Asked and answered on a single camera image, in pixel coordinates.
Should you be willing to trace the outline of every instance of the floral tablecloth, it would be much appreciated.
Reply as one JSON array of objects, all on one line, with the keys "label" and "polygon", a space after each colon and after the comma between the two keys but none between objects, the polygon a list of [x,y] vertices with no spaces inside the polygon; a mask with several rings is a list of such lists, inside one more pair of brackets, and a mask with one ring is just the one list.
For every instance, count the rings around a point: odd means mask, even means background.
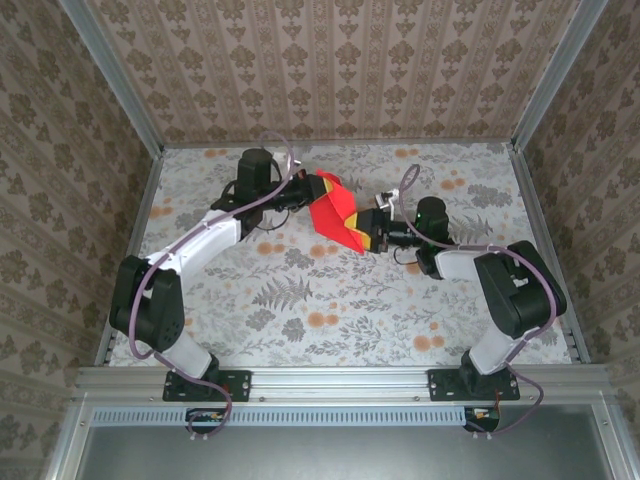
[{"label": "floral tablecloth", "polygon": [[[142,254],[171,243],[204,215],[235,178],[243,150],[165,153]],[[340,176],[362,209],[418,163],[422,172],[407,205],[442,198],[454,240],[533,241],[503,144],[331,145],[296,153],[308,171]],[[269,212],[262,226],[284,215]],[[399,251],[398,260],[410,262],[413,253]],[[432,280],[391,253],[358,255],[316,234],[307,209],[216,257],[184,304],[187,331],[226,366],[456,365],[490,322],[479,284]],[[557,323],[517,363],[569,363]],[[141,363],[155,364],[134,360],[119,334],[111,365]]]}]

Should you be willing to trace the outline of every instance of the red object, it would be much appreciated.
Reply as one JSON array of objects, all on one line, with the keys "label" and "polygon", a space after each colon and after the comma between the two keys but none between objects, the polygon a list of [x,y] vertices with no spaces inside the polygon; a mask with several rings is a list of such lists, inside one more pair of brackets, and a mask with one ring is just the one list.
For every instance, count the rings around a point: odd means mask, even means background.
[{"label": "red object", "polygon": [[348,229],[344,222],[356,213],[356,199],[335,175],[318,170],[316,174],[331,183],[331,191],[309,206],[313,226],[320,235],[356,252],[364,253],[362,237]]}]

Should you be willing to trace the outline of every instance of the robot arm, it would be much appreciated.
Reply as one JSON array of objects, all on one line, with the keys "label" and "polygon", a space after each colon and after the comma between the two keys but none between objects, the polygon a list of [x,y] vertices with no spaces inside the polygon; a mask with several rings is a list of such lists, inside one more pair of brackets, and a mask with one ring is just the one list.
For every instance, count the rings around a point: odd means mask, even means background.
[{"label": "robot arm", "polygon": [[211,221],[226,212],[249,205],[273,192],[280,181],[271,181],[275,160],[264,149],[249,149],[238,163],[237,178],[231,188],[211,206],[206,215],[187,233],[163,250],[146,258],[131,255],[118,269],[109,323],[129,335],[136,292],[152,265],[168,255],[151,277],[142,296],[135,325],[135,339],[161,353],[176,368],[191,377],[216,383],[218,360],[184,330],[183,292],[194,274],[216,255],[244,239],[262,221],[265,210],[297,210],[326,193],[324,179],[299,170],[285,188],[268,202],[225,220]]},{"label": "robot arm", "polygon": [[[154,273],[142,297],[135,339],[160,352],[173,365],[194,378],[216,383],[218,360],[184,331],[182,293],[189,282],[216,255],[244,239],[262,221],[265,210],[296,211],[328,192],[325,179],[299,170],[278,195],[214,225],[211,220],[264,198],[280,184],[271,181],[274,158],[264,149],[249,149],[238,163],[237,179],[211,205],[211,210],[183,237],[145,259],[127,257],[118,270],[109,322],[129,334],[133,299],[145,273],[170,253]],[[435,279],[479,281],[487,299],[492,324],[482,339],[462,358],[460,377],[466,388],[478,392],[483,379],[504,369],[517,353],[523,338],[544,326],[550,316],[548,297],[542,285],[524,266],[502,253],[443,249],[424,242],[404,221],[394,220],[397,190],[376,196],[377,208],[357,212],[345,226],[362,237],[366,250],[382,253],[389,246],[416,248],[416,258],[425,275]],[[449,217],[444,202],[425,197],[418,202],[413,226],[440,244],[452,245]],[[202,231],[193,234],[197,229]],[[566,310],[566,299],[537,251],[529,242],[508,247],[542,273],[556,300],[558,315]]]},{"label": "robot arm", "polygon": [[[528,268],[505,253],[444,249],[422,241],[405,222],[393,220],[395,198],[394,191],[376,196],[378,207],[358,212],[349,219],[349,225],[367,238],[375,253],[387,251],[390,245],[416,247],[416,259],[425,275],[481,284],[492,322],[480,341],[463,355],[459,379],[469,395],[491,398],[495,385],[492,376],[503,371],[521,350],[523,341],[535,336],[549,320],[551,305],[545,288]],[[446,207],[439,198],[425,197],[418,202],[413,226],[440,244],[454,244],[449,237]],[[520,241],[507,248],[542,275],[553,294],[556,314],[562,315],[567,300],[531,242]]]}]

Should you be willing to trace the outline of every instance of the cable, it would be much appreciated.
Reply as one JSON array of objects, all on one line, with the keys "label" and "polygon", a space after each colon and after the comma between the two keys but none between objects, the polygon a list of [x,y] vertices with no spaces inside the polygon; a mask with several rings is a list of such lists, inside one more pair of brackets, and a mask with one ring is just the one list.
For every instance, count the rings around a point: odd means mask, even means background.
[{"label": "cable", "polygon": [[289,220],[289,215],[291,212],[289,212],[289,210],[287,210],[287,216],[284,217],[284,220],[279,223],[278,225],[276,225],[275,227],[271,227],[271,228],[262,228],[260,225],[256,225],[256,228],[258,230],[262,230],[263,232],[273,232],[274,230],[279,229],[280,227],[284,227],[284,224],[287,223],[287,220]]},{"label": "cable", "polygon": [[396,254],[398,253],[398,250],[399,250],[400,248],[402,248],[402,247],[396,247],[396,248],[393,250],[393,259],[396,261],[396,263],[397,263],[398,265],[415,265],[416,263],[418,263],[418,261],[417,261],[417,260],[416,260],[415,262],[407,262],[407,263],[402,263],[402,262],[400,262],[400,261],[398,260],[398,257],[396,256]]},{"label": "cable", "polygon": [[271,159],[271,165],[273,165],[273,167],[276,169],[276,172],[278,173],[278,181],[281,182],[282,172],[280,172],[280,165],[278,165],[278,162],[276,162],[275,158]]},{"label": "cable", "polygon": [[[156,354],[154,355],[154,358],[156,360],[158,360],[160,363],[162,363],[164,366],[169,368],[170,370],[176,372],[178,375],[180,375],[185,380],[187,380],[187,381],[189,381],[191,383],[195,383],[196,385],[202,385],[203,387],[213,388],[215,391],[217,391],[217,392],[222,394],[222,396],[224,397],[225,402],[227,403],[227,406],[226,406],[225,412],[224,412],[224,417],[222,417],[222,420],[220,421],[218,426],[215,427],[213,430],[211,430],[211,432],[209,432],[207,434],[209,436],[217,435],[220,432],[220,430],[222,430],[224,428],[226,423],[229,421],[229,418],[231,417],[231,411],[233,409],[233,402],[231,401],[231,395],[229,395],[229,392],[227,392],[224,388],[220,387],[219,385],[216,385],[215,383],[207,382],[206,380],[201,380],[199,378],[192,377],[188,373],[183,372],[179,368],[176,368],[169,360],[164,358],[162,356],[162,354],[160,354],[160,353],[156,352]],[[198,435],[196,432],[193,431],[193,419],[196,418],[196,417],[197,417],[197,415],[192,415],[189,418],[189,423],[187,424],[187,430],[191,434],[191,438],[195,438],[196,435]]]},{"label": "cable", "polygon": [[495,408],[498,411],[498,419],[500,418],[500,392],[498,391],[498,389],[496,389],[496,403],[493,405],[493,408]]},{"label": "cable", "polygon": [[[190,232],[187,235],[185,235],[184,238],[182,238],[171,249],[169,249],[164,255],[162,255],[158,259],[158,261],[156,261],[156,263],[151,265],[149,270],[147,270],[147,272],[142,277],[140,285],[138,286],[138,290],[136,291],[135,297],[133,299],[133,305],[131,307],[131,315],[129,317],[129,332],[128,332],[129,333],[129,348],[131,349],[132,355],[135,358],[137,358],[138,360],[147,359],[154,353],[153,349],[150,349],[148,352],[145,352],[144,354],[140,353],[140,351],[138,350],[138,348],[136,346],[135,334],[136,334],[136,321],[138,319],[138,310],[140,309],[140,302],[142,301],[142,296],[144,294],[144,291],[145,291],[147,285],[149,284],[149,281],[151,280],[151,277],[156,272],[156,270],[158,270],[158,268],[160,268],[160,266],[164,262],[166,262],[171,257],[171,255],[174,255],[176,252],[178,252],[180,250],[180,248],[182,248],[185,244],[190,242],[196,236],[200,235],[200,233],[202,233],[204,230],[206,230],[208,228],[211,228],[212,226],[216,225],[217,223],[220,223],[223,220],[226,220],[227,218],[231,218],[231,217],[233,217],[233,216],[235,216],[235,215],[237,215],[239,213],[246,212],[247,210],[250,210],[250,209],[255,208],[255,207],[259,206],[259,205],[262,205],[263,203],[268,202],[269,200],[274,198],[276,195],[278,195],[285,188],[287,183],[289,183],[289,180],[291,179],[292,175],[295,174],[295,171],[296,171],[296,168],[295,168],[295,156],[294,156],[293,148],[291,147],[291,145],[289,144],[287,139],[284,138],[282,135],[280,135],[277,132],[273,132],[273,131],[267,130],[267,131],[262,132],[262,134],[260,135],[259,141],[260,141],[260,146],[261,147],[263,146],[264,138],[267,135],[273,135],[273,136],[279,138],[280,140],[282,140],[282,142],[287,147],[287,152],[289,154],[287,174],[286,174],[285,178],[283,178],[283,180],[280,182],[280,185],[278,185],[276,187],[276,189],[273,190],[271,193],[269,193],[269,194],[265,195],[264,197],[256,200],[255,202],[248,203],[247,205],[244,205],[242,207],[236,208],[235,210],[232,210],[230,212],[225,212],[225,213],[217,216],[216,218],[213,218],[213,219],[209,220],[206,223],[200,223],[200,225],[197,228],[195,228],[192,232]],[[213,388],[213,389],[219,391],[220,393],[222,393],[225,396],[225,399],[227,401],[227,411],[226,411],[225,417],[224,417],[223,421],[220,423],[220,425],[218,425],[218,427],[216,427],[216,429],[214,429],[214,431],[211,432],[211,434],[214,434],[214,432],[217,433],[220,430],[220,428],[224,426],[224,424],[226,423],[226,421],[229,418],[229,415],[231,413],[231,397],[229,396],[229,394],[226,393],[218,385],[215,385],[214,383],[206,382],[204,380],[200,380],[200,379],[191,377],[187,373],[185,373],[185,372],[181,371],[180,369],[176,368],[175,365],[173,365],[166,358],[162,357],[162,355],[160,355],[159,353],[156,353],[155,358],[158,361],[160,361],[161,363],[163,363],[164,365],[166,365],[169,369],[175,370],[185,380],[188,380],[188,381],[190,381],[192,383],[196,383],[198,385],[203,385],[203,386],[207,386],[207,387]]]},{"label": "cable", "polygon": [[220,196],[224,197],[227,193],[229,193],[229,190],[231,190],[231,188],[235,188],[237,183],[238,182],[236,180],[231,180],[229,183],[227,183],[225,187],[222,189],[222,194]]},{"label": "cable", "polygon": [[508,432],[512,428],[514,428],[515,426],[520,425],[520,423],[522,423],[532,413],[534,413],[538,409],[538,407],[540,406],[540,403],[542,403],[542,399],[544,398],[544,390],[542,389],[542,387],[539,384],[537,384],[536,382],[534,382],[533,380],[531,380],[531,379],[529,379],[529,378],[517,373],[513,369],[513,367],[510,365],[510,362],[522,351],[522,349],[525,347],[525,345],[527,343],[529,343],[529,341],[531,339],[537,337],[538,335],[542,335],[549,328],[551,328],[551,326],[553,325],[553,322],[554,322],[554,320],[556,319],[556,316],[557,316],[557,305],[556,305],[555,296],[553,295],[553,291],[551,290],[551,286],[549,285],[549,282],[547,282],[547,280],[544,278],[542,273],[540,273],[540,271],[534,265],[532,265],[531,262],[529,262],[527,259],[525,259],[521,255],[518,255],[515,252],[512,252],[508,248],[497,246],[497,245],[448,245],[446,243],[437,242],[437,241],[435,241],[435,240],[433,240],[433,239],[431,239],[429,237],[426,237],[421,232],[419,232],[418,229],[409,220],[409,216],[407,215],[406,209],[404,208],[404,193],[409,188],[411,188],[411,186],[415,183],[415,181],[418,179],[418,175],[419,174],[420,174],[420,165],[418,165],[418,164],[411,165],[407,169],[407,171],[404,173],[404,175],[402,176],[402,180],[400,181],[400,187],[398,189],[398,203],[400,205],[400,212],[402,213],[402,217],[404,218],[404,221],[407,224],[407,226],[409,227],[409,229],[413,233],[415,233],[418,236],[418,238],[424,240],[425,242],[427,242],[427,243],[429,243],[431,245],[435,245],[436,247],[439,247],[439,248],[442,248],[442,249],[445,249],[445,250],[473,250],[473,251],[487,251],[487,252],[503,253],[503,254],[505,254],[505,255],[517,260],[520,264],[522,264],[525,268],[527,268],[533,274],[534,277],[536,277],[536,280],[538,280],[538,282],[540,282],[540,284],[542,285],[542,288],[544,289],[545,294],[547,295],[547,299],[549,300],[549,309],[550,309],[549,319],[546,321],[546,323],[540,329],[538,329],[538,330],[536,330],[534,332],[531,332],[529,335],[523,336],[522,340],[518,343],[518,345],[511,351],[511,353],[505,359],[506,368],[508,368],[509,371],[514,376],[516,376],[517,378],[520,378],[523,381],[533,385],[540,392],[540,395],[539,395],[538,399],[536,400],[536,402],[533,404],[533,406],[529,410],[527,410],[526,413],[524,413],[522,415],[522,417],[520,417],[512,425],[509,425],[508,427],[505,427],[505,428],[500,429],[500,430],[498,430],[496,432],[493,432],[493,435],[504,433],[504,432]]}]

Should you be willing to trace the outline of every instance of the ventilation grille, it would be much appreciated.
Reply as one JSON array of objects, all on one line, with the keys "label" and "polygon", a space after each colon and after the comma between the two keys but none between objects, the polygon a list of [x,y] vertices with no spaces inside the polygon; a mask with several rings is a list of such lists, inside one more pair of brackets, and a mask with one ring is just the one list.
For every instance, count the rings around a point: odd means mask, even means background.
[{"label": "ventilation grille", "polygon": [[[96,408],[94,427],[185,426],[185,407]],[[418,426],[464,425],[464,407],[234,408],[229,426]],[[210,422],[193,422],[195,426]]]}]

